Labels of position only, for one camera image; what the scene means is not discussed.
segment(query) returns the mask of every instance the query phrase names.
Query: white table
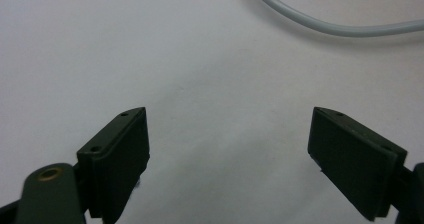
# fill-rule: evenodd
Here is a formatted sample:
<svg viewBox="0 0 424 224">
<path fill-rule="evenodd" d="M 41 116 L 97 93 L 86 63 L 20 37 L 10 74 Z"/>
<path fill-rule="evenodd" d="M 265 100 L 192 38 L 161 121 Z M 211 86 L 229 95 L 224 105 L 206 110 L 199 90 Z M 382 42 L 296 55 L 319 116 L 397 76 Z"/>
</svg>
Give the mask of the white table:
<svg viewBox="0 0 424 224">
<path fill-rule="evenodd" d="M 424 0 L 284 1 L 346 25 L 424 18 Z M 413 168 L 423 59 L 423 32 L 332 37 L 260 0 L 0 0 L 0 205 L 145 106 L 151 160 L 119 223 L 368 223 L 306 151 L 312 109 L 401 145 Z"/>
</svg>

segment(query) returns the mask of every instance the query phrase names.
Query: gray cable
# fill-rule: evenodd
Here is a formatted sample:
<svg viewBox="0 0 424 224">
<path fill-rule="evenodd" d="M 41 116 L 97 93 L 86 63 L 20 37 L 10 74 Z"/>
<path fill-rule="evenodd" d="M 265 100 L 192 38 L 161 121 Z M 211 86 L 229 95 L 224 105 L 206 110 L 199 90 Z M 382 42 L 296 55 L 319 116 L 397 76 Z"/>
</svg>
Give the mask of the gray cable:
<svg viewBox="0 0 424 224">
<path fill-rule="evenodd" d="M 381 26 L 342 26 L 324 22 L 299 12 L 280 0 L 262 0 L 285 17 L 315 31 L 344 37 L 377 37 L 424 31 L 424 19 Z"/>
</svg>

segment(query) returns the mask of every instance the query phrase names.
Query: white cable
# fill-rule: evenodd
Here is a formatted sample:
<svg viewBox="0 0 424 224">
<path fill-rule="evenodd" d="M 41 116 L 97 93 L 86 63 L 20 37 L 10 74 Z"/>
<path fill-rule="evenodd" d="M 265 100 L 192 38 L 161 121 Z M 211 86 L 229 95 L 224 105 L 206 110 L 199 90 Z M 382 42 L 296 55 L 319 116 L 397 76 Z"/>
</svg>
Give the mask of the white cable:
<svg viewBox="0 0 424 224">
<path fill-rule="evenodd" d="M 424 19 L 380 26 L 342 26 L 324 22 L 299 12 L 280 0 L 262 0 L 285 17 L 315 31 L 344 37 L 378 37 L 424 31 Z"/>
</svg>

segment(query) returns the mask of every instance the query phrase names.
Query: white surface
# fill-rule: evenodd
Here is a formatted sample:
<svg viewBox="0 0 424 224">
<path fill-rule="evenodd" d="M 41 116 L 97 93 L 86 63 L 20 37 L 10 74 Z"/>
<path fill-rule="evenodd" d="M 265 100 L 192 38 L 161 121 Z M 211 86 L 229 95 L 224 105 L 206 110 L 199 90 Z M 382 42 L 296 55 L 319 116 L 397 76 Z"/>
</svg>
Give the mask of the white surface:
<svg viewBox="0 0 424 224">
<path fill-rule="evenodd" d="M 284 1 L 339 24 L 424 17 L 424 0 Z M 424 33 L 335 38 L 259 0 L 0 0 L 0 205 L 146 106 L 151 160 L 119 223 L 368 223 L 307 154 L 312 108 L 403 146 L 412 168 L 423 57 Z"/>
</svg>

